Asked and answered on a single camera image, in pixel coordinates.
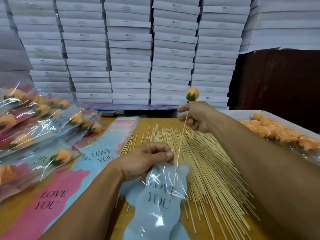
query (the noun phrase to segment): pile of bamboo sticks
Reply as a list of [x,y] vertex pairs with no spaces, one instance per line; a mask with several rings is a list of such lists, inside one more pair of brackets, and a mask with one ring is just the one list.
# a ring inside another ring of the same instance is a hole
[[[151,132],[149,128],[145,141],[143,135],[141,144],[146,141],[165,142],[177,155],[181,136],[181,132],[175,128],[164,127],[159,130],[156,125]],[[136,139],[133,140],[132,136],[121,154],[124,155],[133,149],[135,141]],[[248,185],[215,137],[187,128],[182,137],[179,165],[187,165],[190,168],[190,173],[187,175],[186,203],[189,207],[194,232],[196,233],[196,228],[190,208],[192,203],[195,204],[199,221],[201,221],[201,217],[205,218],[212,239],[214,239],[214,232],[205,208],[205,204],[208,204],[226,240],[228,239],[226,230],[233,240],[250,239],[247,233],[250,226],[244,215],[250,211],[252,215],[257,217],[254,213],[254,206],[248,200],[248,197],[252,197],[252,195]],[[184,201],[182,202],[186,217],[189,219],[186,204]]]

